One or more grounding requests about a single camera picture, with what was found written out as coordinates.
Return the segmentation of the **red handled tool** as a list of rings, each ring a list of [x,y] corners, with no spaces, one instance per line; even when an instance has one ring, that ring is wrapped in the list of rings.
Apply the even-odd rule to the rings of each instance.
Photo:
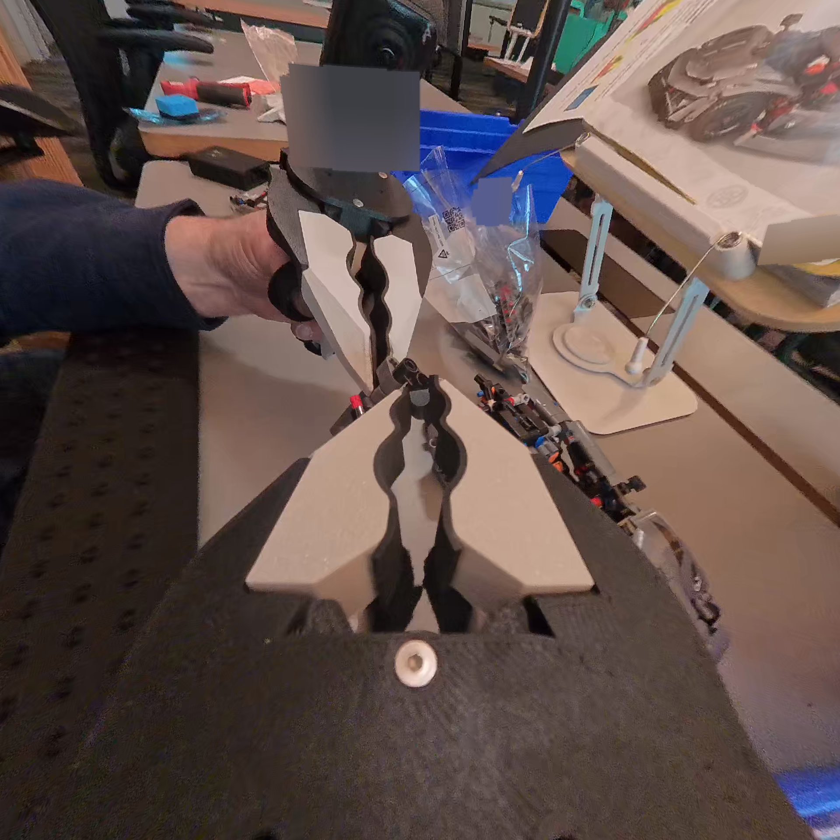
[[[253,101],[247,82],[189,80],[163,80],[161,90],[166,96],[184,96],[214,106],[248,109]]]

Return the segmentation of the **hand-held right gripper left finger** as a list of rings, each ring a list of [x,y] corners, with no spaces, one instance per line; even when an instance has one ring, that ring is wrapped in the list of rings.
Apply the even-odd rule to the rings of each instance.
[[[317,449],[246,577],[255,592],[336,601],[348,615],[403,588],[393,485],[403,472],[403,392]]]

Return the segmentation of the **white instruction booklet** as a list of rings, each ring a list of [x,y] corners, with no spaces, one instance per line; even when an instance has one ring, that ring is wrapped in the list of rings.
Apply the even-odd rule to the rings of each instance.
[[[838,215],[839,2],[655,2],[616,52],[599,133],[711,215]]]

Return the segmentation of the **black power brick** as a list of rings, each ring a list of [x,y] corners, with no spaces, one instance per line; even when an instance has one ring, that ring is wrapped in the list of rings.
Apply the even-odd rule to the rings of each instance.
[[[247,191],[270,181],[270,163],[223,146],[211,146],[186,153],[181,161],[198,178],[239,191]]]

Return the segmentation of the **person's left hand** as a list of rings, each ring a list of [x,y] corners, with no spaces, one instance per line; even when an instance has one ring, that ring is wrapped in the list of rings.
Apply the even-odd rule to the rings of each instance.
[[[173,217],[165,227],[164,251],[176,284],[198,315],[254,315],[289,324],[299,341],[322,339],[316,323],[292,322],[268,298],[270,279],[290,258],[269,235],[265,212]]]

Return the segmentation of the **clear bag of grey parts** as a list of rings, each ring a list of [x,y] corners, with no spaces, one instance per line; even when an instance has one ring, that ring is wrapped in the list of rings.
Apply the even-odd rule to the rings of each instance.
[[[488,364],[527,383],[543,274],[533,193],[521,181],[480,180],[467,196],[439,146],[404,186],[432,248],[426,299]]]

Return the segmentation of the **grey red lego subassembly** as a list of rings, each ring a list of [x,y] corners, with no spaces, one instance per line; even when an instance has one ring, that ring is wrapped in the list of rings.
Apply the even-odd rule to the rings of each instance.
[[[428,436],[431,422],[432,392],[429,377],[420,371],[417,364],[408,357],[397,361],[389,356],[374,371],[374,388],[350,396],[350,404],[330,427],[331,436],[340,434],[356,419],[369,412],[393,392],[408,394],[411,415],[423,422],[423,433]]]

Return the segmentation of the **wooden pillar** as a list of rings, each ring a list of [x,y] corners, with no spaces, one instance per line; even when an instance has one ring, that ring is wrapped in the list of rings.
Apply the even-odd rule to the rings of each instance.
[[[1,181],[46,179],[74,186],[81,179],[60,143],[77,133],[76,123],[36,94],[1,31]]]

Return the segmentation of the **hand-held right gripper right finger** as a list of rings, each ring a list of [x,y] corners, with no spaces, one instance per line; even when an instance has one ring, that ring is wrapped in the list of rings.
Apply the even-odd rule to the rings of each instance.
[[[443,498],[434,599],[494,612],[595,582],[526,446],[446,380],[434,381],[434,465]]]

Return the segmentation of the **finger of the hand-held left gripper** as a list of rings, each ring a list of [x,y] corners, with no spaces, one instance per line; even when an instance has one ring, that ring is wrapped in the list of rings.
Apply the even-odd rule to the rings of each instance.
[[[360,382],[407,357],[422,295],[413,246],[402,238],[372,238],[360,265]]]
[[[371,325],[361,309],[362,288],[351,276],[355,241],[325,214],[298,213],[308,265],[301,294],[330,351],[363,392],[374,389]]]

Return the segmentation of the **white wooden book stand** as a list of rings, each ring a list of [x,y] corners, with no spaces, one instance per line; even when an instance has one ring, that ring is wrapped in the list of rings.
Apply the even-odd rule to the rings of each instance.
[[[532,371],[572,419],[605,436],[692,414],[697,399],[672,372],[677,353],[712,291],[751,322],[787,332],[838,330],[838,305],[822,308],[758,264],[750,236],[720,226],[675,190],[617,153],[593,131],[564,151],[573,173],[595,191],[578,292],[545,293],[528,344]],[[675,305],[656,353],[598,301],[613,211],[687,270],[662,307]]]

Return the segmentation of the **small clear bag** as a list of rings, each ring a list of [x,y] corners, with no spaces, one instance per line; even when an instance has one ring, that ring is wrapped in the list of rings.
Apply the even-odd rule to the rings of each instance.
[[[239,23],[248,47],[266,79],[268,92],[278,92],[290,66],[298,63],[296,40],[278,28],[248,24],[243,18]]]

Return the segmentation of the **partly built lego car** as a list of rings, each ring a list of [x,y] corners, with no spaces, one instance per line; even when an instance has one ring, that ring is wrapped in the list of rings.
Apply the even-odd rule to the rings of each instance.
[[[559,408],[510,392],[483,374],[475,375],[475,383],[485,414],[574,484],[659,570],[719,664],[729,648],[720,606],[689,546],[659,512],[634,503],[632,495],[645,490],[645,483],[638,476],[619,480],[594,438],[580,422],[562,417]]]

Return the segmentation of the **black dotted edge pad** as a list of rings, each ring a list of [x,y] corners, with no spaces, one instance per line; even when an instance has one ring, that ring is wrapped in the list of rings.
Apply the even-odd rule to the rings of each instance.
[[[78,334],[2,560],[2,810],[47,797],[196,549],[195,332]]]

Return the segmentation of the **light wooden desk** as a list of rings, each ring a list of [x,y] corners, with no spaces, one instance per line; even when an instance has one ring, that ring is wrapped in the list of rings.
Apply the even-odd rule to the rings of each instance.
[[[242,34],[223,33],[211,55],[192,52],[170,52],[157,71],[145,107],[157,111],[155,100],[161,95],[162,81],[186,81],[190,77],[219,81],[228,77],[261,75],[256,58]],[[146,151],[159,159],[179,159],[184,154],[210,146],[223,146],[233,151],[276,161],[287,147],[287,129],[278,122],[259,122],[256,110],[222,108],[223,117],[216,122],[177,123],[172,126],[139,124],[140,137]]]

